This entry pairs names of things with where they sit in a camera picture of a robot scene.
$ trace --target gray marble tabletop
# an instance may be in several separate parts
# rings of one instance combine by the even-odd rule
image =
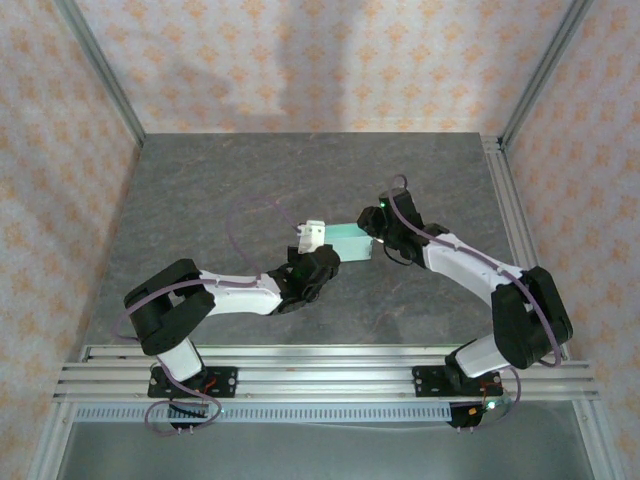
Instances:
[[[512,261],[491,176],[477,134],[158,134],[142,150],[87,344],[118,343],[109,329],[123,297],[172,262],[193,258],[204,270],[249,275],[235,238],[264,271],[286,262],[295,232],[262,202],[278,202],[300,222],[355,222],[396,173],[425,222]],[[123,329],[132,333],[128,324]],[[206,319],[198,344],[452,344],[491,332],[489,308],[451,280],[373,258],[344,263],[320,299],[278,316],[230,314]]]

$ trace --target black mounting plate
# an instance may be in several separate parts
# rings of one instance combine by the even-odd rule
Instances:
[[[215,398],[234,398],[238,386],[238,369],[236,367],[209,367],[184,382],[182,384],[191,390],[203,392],[213,379],[215,383],[207,390],[207,395]],[[177,388],[165,375],[162,367],[151,369],[151,379],[149,380],[149,398],[193,398],[193,395],[183,392]]]
[[[447,378],[444,365],[417,366],[411,373],[416,397],[482,397],[485,395],[483,385],[486,385],[488,397],[499,397],[503,393],[502,380],[495,372],[470,378],[457,390]]]

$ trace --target mint green block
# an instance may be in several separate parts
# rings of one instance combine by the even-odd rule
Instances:
[[[327,225],[324,243],[333,245],[341,262],[369,260],[373,248],[373,238],[361,230],[355,223]]]

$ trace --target floral wallpaper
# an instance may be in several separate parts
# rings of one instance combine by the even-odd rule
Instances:
[[[509,152],[541,262],[640,478],[640,3],[596,0]]]
[[[80,0],[145,129],[502,133],[570,0]]]
[[[77,353],[135,143],[50,0],[0,2],[0,478]]]

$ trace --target orange pattern wall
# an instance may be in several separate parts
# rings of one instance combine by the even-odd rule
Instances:
[[[596,0],[509,160],[543,265],[640,478],[640,3]]]
[[[502,133],[570,0],[80,0],[145,129]]]
[[[0,478],[87,326],[135,143],[50,0],[0,2]]]

